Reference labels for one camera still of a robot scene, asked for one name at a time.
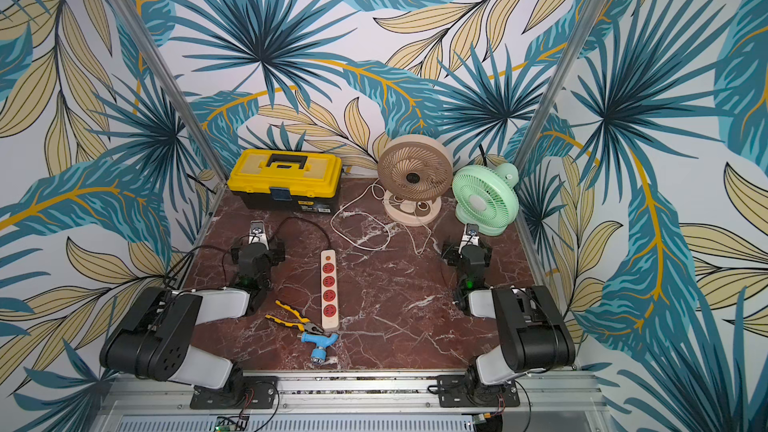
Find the beige power strip red sockets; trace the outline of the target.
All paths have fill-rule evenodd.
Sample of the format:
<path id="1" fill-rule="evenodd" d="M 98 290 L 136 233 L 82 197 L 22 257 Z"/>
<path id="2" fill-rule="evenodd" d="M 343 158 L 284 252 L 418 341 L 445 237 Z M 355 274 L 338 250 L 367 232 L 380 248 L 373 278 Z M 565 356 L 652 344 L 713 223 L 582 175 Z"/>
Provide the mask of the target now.
<path id="1" fill-rule="evenodd" d="M 321 327 L 326 332 L 336 332 L 340 326 L 338 302 L 338 267 L 336 252 L 332 249 L 321 253 Z"/>

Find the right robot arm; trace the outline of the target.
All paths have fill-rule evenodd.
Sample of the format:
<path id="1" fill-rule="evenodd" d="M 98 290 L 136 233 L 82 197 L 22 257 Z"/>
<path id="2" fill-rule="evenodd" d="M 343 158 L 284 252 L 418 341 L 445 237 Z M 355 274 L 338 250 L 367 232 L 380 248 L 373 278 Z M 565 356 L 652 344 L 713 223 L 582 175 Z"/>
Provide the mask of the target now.
<path id="1" fill-rule="evenodd" d="M 492 319 L 499 345 L 470 361 L 461 375 L 438 378 L 437 393 L 445 407 L 485 405 L 514 396 L 516 379 L 574 364 L 574 341 L 550 290 L 545 286 L 491 287 L 485 273 L 492 248 L 479 227 L 464 227 L 462 238 L 443 244 L 441 257 L 457 272 L 453 302 L 465 315 Z"/>

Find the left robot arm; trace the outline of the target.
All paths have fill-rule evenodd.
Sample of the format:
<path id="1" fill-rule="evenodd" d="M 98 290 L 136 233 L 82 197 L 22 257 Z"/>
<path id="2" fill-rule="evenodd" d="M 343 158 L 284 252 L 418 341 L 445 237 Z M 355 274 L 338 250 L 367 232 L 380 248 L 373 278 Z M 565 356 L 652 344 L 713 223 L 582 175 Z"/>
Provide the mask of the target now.
<path id="1" fill-rule="evenodd" d="M 233 388 L 242 373 L 233 361 L 194 347 L 194 330 L 201 324 L 255 314 L 272 288 L 272 268 L 284 260 L 284 243 L 268 238 L 263 223 L 252 222 L 247 242 L 237 253 L 231 286 L 144 290 L 107 338 L 100 364 L 158 382 L 210 391 Z"/>

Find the green desk fan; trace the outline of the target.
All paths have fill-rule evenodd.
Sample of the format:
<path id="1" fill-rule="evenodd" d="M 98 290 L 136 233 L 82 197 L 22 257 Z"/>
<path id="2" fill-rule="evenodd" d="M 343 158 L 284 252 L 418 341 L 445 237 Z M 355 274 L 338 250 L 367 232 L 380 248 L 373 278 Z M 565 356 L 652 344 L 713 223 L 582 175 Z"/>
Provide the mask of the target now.
<path id="1" fill-rule="evenodd" d="M 511 163 L 501 163 L 495 168 L 482 165 L 461 168 L 452 182 L 457 219 L 477 225 L 483 235 L 501 235 L 520 210 L 514 190 L 518 181 L 518 169 Z"/>

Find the beige round desk fan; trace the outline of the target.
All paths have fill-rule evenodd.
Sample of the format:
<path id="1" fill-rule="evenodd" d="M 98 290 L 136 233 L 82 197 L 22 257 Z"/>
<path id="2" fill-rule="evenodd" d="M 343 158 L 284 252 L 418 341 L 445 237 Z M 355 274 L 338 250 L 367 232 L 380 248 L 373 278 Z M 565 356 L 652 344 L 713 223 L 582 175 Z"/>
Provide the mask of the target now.
<path id="1" fill-rule="evenodd" d="M 388 143 L 378 159 L 388 216 L 405 226 L 428 226 L 438 216 L 453 180 L 448 150 L 436 139 L 409 134 Z"/>

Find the yellow black pliers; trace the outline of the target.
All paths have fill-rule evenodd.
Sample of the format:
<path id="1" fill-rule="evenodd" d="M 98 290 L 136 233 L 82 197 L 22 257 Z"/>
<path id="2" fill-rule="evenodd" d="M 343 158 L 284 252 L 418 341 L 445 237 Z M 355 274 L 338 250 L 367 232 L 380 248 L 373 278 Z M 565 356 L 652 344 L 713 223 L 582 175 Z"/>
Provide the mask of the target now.
<path id="1" fill-rule="evenodd" d="M 278 324 L 280 326 L 286 327 L 286 328 L 295 328 L 299 330 L 302 333 L 309 333 L 314 335 L 324 335 L 325 330 L 313 323 L 309 318 L 304 317 L 297 309 L 292 307 L 289 304 L 283 303 L 280 300 L 276 300 L 275 304 L 287 311 L 288 313 L 292 314 L 295 317 L 295 320 L 293 322 L 289 320 L 282 319 L 280 317 L 276 317 L 273 314 L 266 314 L 264 318 L 270 322 L 273 322 L 275 324 Z"/>

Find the yellow black toolbox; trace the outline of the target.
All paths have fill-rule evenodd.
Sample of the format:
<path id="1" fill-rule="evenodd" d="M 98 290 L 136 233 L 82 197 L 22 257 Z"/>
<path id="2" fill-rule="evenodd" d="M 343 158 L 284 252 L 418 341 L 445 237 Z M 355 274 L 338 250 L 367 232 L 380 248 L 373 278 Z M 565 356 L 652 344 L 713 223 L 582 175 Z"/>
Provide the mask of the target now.
<path id="1" fill-rule="evenodd" d="M 342 161 L 327 153 L 248 149 L 227 182 L 251 210 L 332 215 L 338 211 Z"/>

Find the blue plastic faucet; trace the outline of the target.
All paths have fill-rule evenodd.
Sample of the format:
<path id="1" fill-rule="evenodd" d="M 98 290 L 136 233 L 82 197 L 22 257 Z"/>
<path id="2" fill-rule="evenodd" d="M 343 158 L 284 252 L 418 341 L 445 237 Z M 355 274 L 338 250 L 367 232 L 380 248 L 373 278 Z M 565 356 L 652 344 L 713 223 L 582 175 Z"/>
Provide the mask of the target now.
<path id="1" fill-rule="evenodd" d="M 332 333 L 329 336 L 312 334 L 309 332 L 303 332 L 301 334 L 302 342 L 314 345 L 314 349 L 311 352 L 311 362 L 315 365 L 321 365 L 327 361 L 327 350 L 333 346 L 338 339 L 339 335 L 337 333 Z"/>

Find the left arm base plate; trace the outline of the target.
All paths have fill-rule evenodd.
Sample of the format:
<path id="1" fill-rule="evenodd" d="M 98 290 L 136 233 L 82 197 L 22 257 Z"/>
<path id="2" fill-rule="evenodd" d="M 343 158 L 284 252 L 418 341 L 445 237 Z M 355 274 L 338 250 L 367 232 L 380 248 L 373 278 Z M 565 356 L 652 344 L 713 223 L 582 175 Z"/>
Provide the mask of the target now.
<path id="1" fill-rule="evenodd" d="M 267 410 L 274 407 L 277 376 L 243 376 L 231 379 L 222 389 L 193 388 L 192 410 Z"/>

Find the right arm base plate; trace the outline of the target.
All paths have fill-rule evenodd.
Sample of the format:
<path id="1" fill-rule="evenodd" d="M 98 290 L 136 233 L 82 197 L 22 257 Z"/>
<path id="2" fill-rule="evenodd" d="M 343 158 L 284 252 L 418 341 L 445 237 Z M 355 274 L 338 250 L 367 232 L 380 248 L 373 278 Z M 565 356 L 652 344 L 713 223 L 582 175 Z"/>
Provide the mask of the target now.
<path id="1" fill-rule="evenodd" d="M 468 375 L 439 375 L 427 390 L 438 397 L 442 408 L 494 408 L 517 407 L 520 398 L 509 384 L 484 385 Z"/>

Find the left aluminium frame post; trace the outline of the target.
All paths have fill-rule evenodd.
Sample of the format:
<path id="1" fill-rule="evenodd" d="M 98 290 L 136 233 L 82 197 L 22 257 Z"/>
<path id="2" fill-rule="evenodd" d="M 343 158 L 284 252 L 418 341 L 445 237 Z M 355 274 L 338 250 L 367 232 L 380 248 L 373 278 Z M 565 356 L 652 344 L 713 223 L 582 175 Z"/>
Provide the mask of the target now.
<path id="1" fill-rule="evenodd" d="M 187 127 L 188 134 L 196 141 L 200 151 L 217 178 L 225 182 L 228 171 L 222 165 L 218 154 L 205 136 L 200 122 L 197 120 L 189 102 L 178 86 L 171 69 L 164 61 L 155 39 L 144 23 L 142 7 L 144 0 L 108 0 L 114 8 L 116 16 L 125 26 L 135 42 L 139 54 L 154 74 L 159 85 L 164 89 L 171 105 Z"/>

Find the aluminium frame post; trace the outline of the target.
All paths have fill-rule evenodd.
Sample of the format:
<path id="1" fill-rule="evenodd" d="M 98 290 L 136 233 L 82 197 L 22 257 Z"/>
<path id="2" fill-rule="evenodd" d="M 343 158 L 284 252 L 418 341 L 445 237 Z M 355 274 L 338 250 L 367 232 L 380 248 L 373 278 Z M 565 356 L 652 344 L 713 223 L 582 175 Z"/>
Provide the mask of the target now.
<path id="1" fill-rule="evenodd" d="M 537 138 L 546 123 L 547 116 L 555 104 L 557 94 L 570 71 L 576 62 L 582 48 L 589 37 L 589 34 L 596 24 L 603 4 L 607 0 L 586 0 L 585 8 L 580 19 L 574 24 L 571 36 L 565 44 L 564 50 L 557 63 L 557 67 L 551 76 L 546 90 L 529 122 L 526 134 L 517 150 L 515 156 L 515 166 L 519 171 L 523 171 L 527 163 L 528 156 L 535 148 Z"/>
<path id="2" fill-rule="evenodd" d="M 125 26 L 135 42 L 139 54 L 154 74 L 159 85 L 164 89 L 171 105 L 187 127 L 188 134 L 196 141 L 200 151 L 217 178 L 225 182 L 228 171 L 222 165 L 218 154 L 205 136 L 200 122 L 197 120 L 189 102 L 178 86 L 171 69 L 164 61 L 155 39 L 144 23 L 142 7 L 144 0 L 108 0 L 114 8 L 116 16 Z"/>

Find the aluminium front rail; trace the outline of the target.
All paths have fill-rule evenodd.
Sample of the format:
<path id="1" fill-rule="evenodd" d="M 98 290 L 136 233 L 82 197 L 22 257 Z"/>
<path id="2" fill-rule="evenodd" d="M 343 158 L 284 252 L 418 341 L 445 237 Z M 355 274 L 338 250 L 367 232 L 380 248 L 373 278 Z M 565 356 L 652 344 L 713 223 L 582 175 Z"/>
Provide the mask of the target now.
<path id="1" fill-rule="evenodd" d="M 447 405 L 442 370 L 274 371 L 277 396 L 252 410 L 194 410 L 191 388 L 120 377 L 94 431 L 474 431 L 498 419 L 504 431 L 614 431 L 590 372 L 523 376 L 511 397 L 484 407 Z"/>

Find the right aluminium frame post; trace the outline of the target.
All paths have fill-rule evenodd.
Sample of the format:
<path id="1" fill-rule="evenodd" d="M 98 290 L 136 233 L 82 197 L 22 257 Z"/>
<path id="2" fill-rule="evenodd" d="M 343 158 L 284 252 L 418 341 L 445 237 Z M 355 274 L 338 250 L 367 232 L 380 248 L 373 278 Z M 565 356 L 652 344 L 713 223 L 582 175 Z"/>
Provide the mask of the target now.
<path id="1" fill-rule="evenodd" d="M 574 24 L 571 36 L 565 44 L 564 50 L 557 63 L 557 67 L 551 76 L 546 90 L 529 122 L 526 134 L 517 150 L 515 156 L 515 166 L 519 171 L 523 171 L 527 163 L 528 156 L 535 148 L 537 138 L 546 123 L 547 116 L 555 104 L 557 94 L 570 71 L 576 62 L 582 48 L 589 37 L 589 34 L 596 24 L 603 4 L 607 0 L 586 0 L 585 8 L 580 19 Z"/>

